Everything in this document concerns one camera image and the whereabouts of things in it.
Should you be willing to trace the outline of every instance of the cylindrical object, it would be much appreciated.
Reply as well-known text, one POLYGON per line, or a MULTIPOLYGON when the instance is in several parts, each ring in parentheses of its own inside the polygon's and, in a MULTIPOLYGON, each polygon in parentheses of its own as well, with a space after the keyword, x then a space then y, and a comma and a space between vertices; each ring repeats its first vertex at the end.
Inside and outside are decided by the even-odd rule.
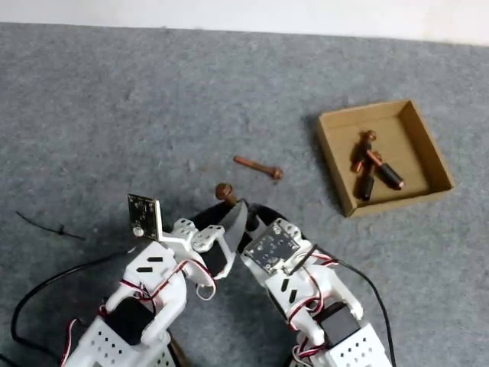
POLYGON ((359 196, 363 201, 369 201, 374 189, 374 172, 375 165, 371 164, 368 168, 368 172, 362 177, 359 196))
POLYGON ((382 176, 385 183, 389 187, 392 187, 395 190, 401 190, 404 187, 403 179, 396 173, 395 170, 392 169, 389 164, 382 164, 377 168, 377 172, 382 176))
POLYGON ((404 187, 404 180, 399 174, 387 163, 384 163, 381 158, 372 151, 367 151, 367 156, 372 163, 377 166, 377 172, 382 177, 384 182, 395 190, 401 190, 404 187))
POLYGON ((253 168, 256 171, 263 172, 265 174, 269 174, 272 176, 274 180, 279 180, 280 178, 283 177, 283 171, 279 167, 267 167, 264 166, 263 164, 259 164, 254 161, 250 161, 249 159, 240 157, 239 155, 236 155, 233 158, 233 161, 236 163, 242 164, 246 167, 253 168))

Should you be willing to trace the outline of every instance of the red and white wire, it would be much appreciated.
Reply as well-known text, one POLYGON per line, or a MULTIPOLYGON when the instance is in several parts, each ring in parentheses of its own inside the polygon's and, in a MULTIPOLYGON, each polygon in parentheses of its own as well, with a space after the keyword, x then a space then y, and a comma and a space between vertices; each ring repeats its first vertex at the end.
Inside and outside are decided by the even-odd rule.
POLYGON ((79 321, 78 319, 73 319, 70 321, 68 324, 68 327, 66 328, 66 345, 64 347, 64 353, 63 356, 61 357, 61 367, 64 367, 66 364, 66 361, 68 360, 68 356, 70 355, 70 350, 71 350, 71 332, 73 330, 73 325, 75 325, 75 322, 79 321))
POLYGON ((171 272, 171 274, 168 276, 167 279, 165 279, 160 285, 158 285, 154 291, 151 293, 151 294, 148 294, 147 292, 144 292, 142 289, 140 289, 137 285, 135 284, 132 284, 128 281, 126 281, 125 279, 122 279, 121 280, 121 283, 124 284, 124 285, 127 285, 128 287, 131 287, 133 288, 135 291, 138 291, 138 292, 141 292, 141 296, 138 298, 139 300, 153 300, 160 292, 162 289, 164 289, 169 283, 170 283, 170 279, 171 277, 173 277, 176 273, 178 273, 179 271, 182 271, 183 267, 189 263, 193 263, 194 265, 197 265, 204 273, 206 273, 206 275, 208 276, 208 278, 210 279, 211 281, 211 287, 212 287, 212 293, 211 293, 211 296, 209 299, 207 298, 204 298, 204 297, 201 297, 199 294, 197 294, 199 297, 201 297, 203 300, 210 300, 212 297, 214 297, 214 294, 215 294, 215 290, 217 288, 216 286, 216 283, 215 283, 215 280, 214 278, 212 277, 212 275, 209 273, 209 270, 204 266, 202 265, 199 261, 197 260, 194 260, 194 259, 187 259, 187 260, 183 260, 181 261, 171 272))
POLYGON ((310 358, 316 355, 317 353, 321 352, 324 349, 324 346, 312 346, 309 349, 304 350, 308 341, 309 341, 308 338, 304 338, 303 342, 300 343, 300 345, 294 346, 292 348, 292 357, 297 363, 301 365, 311 366, 311 364, 303 361, 303 359, 310 358))

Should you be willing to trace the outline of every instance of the hole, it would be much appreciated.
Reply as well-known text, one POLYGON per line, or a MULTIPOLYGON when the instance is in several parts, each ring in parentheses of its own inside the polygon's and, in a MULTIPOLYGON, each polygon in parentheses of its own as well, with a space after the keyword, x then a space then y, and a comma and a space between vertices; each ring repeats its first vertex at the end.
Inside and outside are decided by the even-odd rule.
POLYGON ((151 266, 140 266, 136 269, 138 273, 152 273, 153 268, 151 266))
POLYGON ((280 290, 285 292, 287 290, 287 285, 289 285, 289 279, 285 278, 282 282, 282 288, 280 290))
POLYGON ((296 300, 296 296, 297 296, 297 289, 292 289, 292 291, 290 292, 290 297, 289 297, 289 303, 290 304, 296 300))

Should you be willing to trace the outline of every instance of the black cable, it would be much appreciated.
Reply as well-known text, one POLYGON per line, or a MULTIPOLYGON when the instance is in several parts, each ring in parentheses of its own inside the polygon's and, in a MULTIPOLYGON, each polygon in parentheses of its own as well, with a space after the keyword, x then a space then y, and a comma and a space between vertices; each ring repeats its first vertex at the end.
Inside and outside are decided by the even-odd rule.
POLYGON ((385 328, 387 329, 387 341, 389 343, 389 353, 390 353, 390 363, 392 364, 392 367, 396 367, 396 356, 394 355, 394 342, 392 339, 392 332, 390 330, 390 321, 389 321, 389 316, 387 315, 387 309, 385 308, 384 302, 382 301, 381 294, 377 290, 377 287, 375 287, 375 284, 373 281, 370 280, 370 278, 359 271, 357 268, 354 266, 348 264, 347 262, 344 262, 343 260, 340 260, 339 258, 336 258, 335 256, 331 255, 327 251, 323 250, 320 248, 318 245, 314 245, 316 250, 319 252, 323 253, 324 255, 329 256, 334 262, 340 264, 341 266, 347 268, 348 270, 353 271, 354 273, 360 275, 367 283, 368 285, 371 286, 372 290, 374 291, 375 297, 377 298, 378 303, 381 306, 382 309, 382 314, 384 315, 384 321, 385 321, 385 328))
POLYGON ((68 232, 64 232, 64 225, 61 225, 60 226, 60 229, 56 230, 56 229, 52 229, 52 228, 48 228, 48 227, 42 226, 41 224, 37 224, 35 221, 33 221, 32 219, 27 218, 24 214, 22 214, 22 213, 20 213, 18 211, 15 211, 15 213, 18 216, 20 216, 23 220, 25 220, 27 223, 31 224, 34 227, 43 229, 44 231, 56 233, 57 235, 66 235, 66 236, 71 237, 71 238, 74 238, 74 239, 79 239, 79 240, 85 241, 85 237, 82 237, 81 235, 74 235, 74 234, 71 234, 71 233, 68 233, 68 232))
POLYGON ((0 353, 0 361, 5 362, 6 365, 9 365, 10 367, 20 367, 17 363, 12 361, 11 359, 7 358, 3 354, 0 353))
POLYGON ((122 257, 124 255, 127 255, 127 254, 133 252, 134 249, 135 248, 132 248, 130 250, 116 252, 116 253, 111 254, 109 256, 105 256, 104 258, 100 258, 100 259, 94 260, 94 261, 89 261, 89 262, 87 262, 85 264, 77 265, 77 266, 75 266, 75 267, 73 267, 71 269, 62 271, 59 274, 54 275, 53 277, 47 279, 46 281, 43 281, 38 286, 34 287, 29 293, 27 293, 20 300, 20 302, 15 307, 14 314, 12 315, 12 320, 11 320, 11 324, 10 324, 10 334, 12 336, 12 339, 15 342, 17 342, 17 343, 19 343, 19 344, 21 344, 23 346, 26 346, 28 348, 37 350, 38 352, 44 353, 45 355, 51 357, 52 359, 55 359, 56 362, 59 364, 60 363, 60 357, 57 355, 57 353, 53 352, 52 350, 48 349, 45 346, 42 346, 41 344, 37 344, 36 342, 33 342, 33 341, 31 341, 29 339, 26 339, 26 338, 23 338, 23 337, 21 337, 21 336, 19 336, 17 334, 18 317, 19 317, 19 314, 20 314, 22 308, 25 306, 25 304, 34 295, 36 295, 37 293, 39 293, 40 291, 42 291, 45 287, 47 287, 48 285, 54 283, 55 281, 59 281, 60 279, 66 277, 66 276, 68 276, 70 274, 73 274, 73 273, 75 273, 77 271, 86 270, 86 269, 91 268, 93 266, 100 265, 100 264, 103 264, 104 262, 111 261, 111 260, 113 260, 115 258, 119 258, 119 257, 122 257))

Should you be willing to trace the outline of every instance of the screw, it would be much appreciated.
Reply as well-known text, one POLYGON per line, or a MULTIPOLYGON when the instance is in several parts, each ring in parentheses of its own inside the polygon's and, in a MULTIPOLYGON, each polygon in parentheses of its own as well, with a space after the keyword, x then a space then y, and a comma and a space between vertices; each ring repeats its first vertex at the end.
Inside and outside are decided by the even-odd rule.
POLYGON ((249 159, 240 157, 240 156, 235 156, 233 160, 236 163, 243 164, 246 167, 250 167, 254 170, 263 172, 265 174, 271 175, 271 177, 274 180, 279 180, 280 178, 283 177, 283 171, 279 167, 267 167, 264 166, 263 164, 259 164, 257 162, 250 161, 249 159))
POLYGON ((223 200, 229 205, 236 205, 238 203, 238 199, 232 193, 232 186, 229 183, 220 183, 215 187, 215 197, 218 200, 223 200))
POLYGON ((374 130, 368 130, 361 135, 360 143, 357 145, 357 151, 355 153, 355 159, 351 169, 358 173, 363 168, 365 163, 366 152, 371 150, 371 143, 377 139, 377 134, 374 130))

